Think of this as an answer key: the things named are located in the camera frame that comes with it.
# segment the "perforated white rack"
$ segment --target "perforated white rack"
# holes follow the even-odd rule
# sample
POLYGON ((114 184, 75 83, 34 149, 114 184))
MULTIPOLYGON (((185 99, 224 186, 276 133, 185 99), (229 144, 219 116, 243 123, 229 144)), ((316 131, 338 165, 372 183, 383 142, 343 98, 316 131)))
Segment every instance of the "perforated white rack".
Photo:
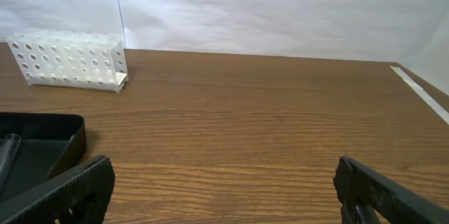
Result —
POLYGON ((29 28, 6 40, 29 85, 119 92, 128 81, 117 35, 29 28))

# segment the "wood grain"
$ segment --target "wood grain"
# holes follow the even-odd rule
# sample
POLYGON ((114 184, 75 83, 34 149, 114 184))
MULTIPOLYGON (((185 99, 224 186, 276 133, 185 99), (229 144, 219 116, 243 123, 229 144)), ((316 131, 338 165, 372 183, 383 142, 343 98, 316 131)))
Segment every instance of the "wood grain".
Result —
POLYGON ((111 158, 106 223, 341 223, 344 154, 449 208, 449 126, 396 63, 128 50, 115 94, 27 86, 0 53, 0 110, 80 114, 84 158, 111 158))

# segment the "wooden table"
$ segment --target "wooden table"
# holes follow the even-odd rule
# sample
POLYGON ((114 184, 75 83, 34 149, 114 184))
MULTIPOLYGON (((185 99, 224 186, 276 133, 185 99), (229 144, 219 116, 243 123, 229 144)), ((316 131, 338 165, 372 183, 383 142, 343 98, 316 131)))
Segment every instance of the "wooden table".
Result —
POLYGON ((344 154, 449 208, 449 125, 395 63, 128 50, 115 94, 27 86, 0 54, 0 110, 80 114, 110 157, 106 223, 341 223, 344 154))

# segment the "black container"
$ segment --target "black container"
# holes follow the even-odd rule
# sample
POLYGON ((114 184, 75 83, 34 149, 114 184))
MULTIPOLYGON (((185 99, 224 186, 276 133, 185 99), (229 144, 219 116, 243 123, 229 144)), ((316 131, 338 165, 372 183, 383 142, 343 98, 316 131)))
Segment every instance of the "black container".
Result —
POLYGON ((22 140, 0 202, 76 166, 86 151, 84 119, 75 114, 0 112, 0 145, 10 133, 22 140))

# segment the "white tape strip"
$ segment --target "white tape strip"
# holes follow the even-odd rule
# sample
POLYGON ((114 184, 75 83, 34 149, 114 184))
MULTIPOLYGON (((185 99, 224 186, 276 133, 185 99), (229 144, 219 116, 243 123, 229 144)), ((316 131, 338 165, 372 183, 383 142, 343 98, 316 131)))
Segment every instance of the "white tape strip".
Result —
POLYGON ((449 124, 449 113, 444 110, 427 92, 415 81, 413 81, 407 73, 405 73, 400 67, 390 66, 400 77, 407 83, 412 89, 438 114, 440 117, 449 124))

